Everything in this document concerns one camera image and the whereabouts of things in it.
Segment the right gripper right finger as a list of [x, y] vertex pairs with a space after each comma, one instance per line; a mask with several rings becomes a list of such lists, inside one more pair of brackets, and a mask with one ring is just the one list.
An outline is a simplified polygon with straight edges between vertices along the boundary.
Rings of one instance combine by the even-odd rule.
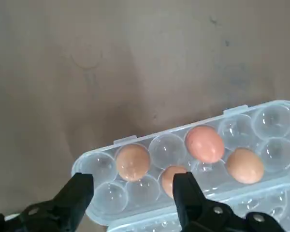
[[227, 204], [209, 200], [191, 172], [175, 174], [173, 198], [183, 232], [279, 232], [270, 215], [249, 212], [237, 216]]

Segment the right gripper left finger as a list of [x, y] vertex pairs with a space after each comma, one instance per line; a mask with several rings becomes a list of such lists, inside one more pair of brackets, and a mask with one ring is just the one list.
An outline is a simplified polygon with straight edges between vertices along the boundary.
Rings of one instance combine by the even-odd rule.
[[93, 196], [93, 175], [76, 173], [53, 199], [32, 204], [10, 220], [0, 213], [0, 232], [74, 232]]

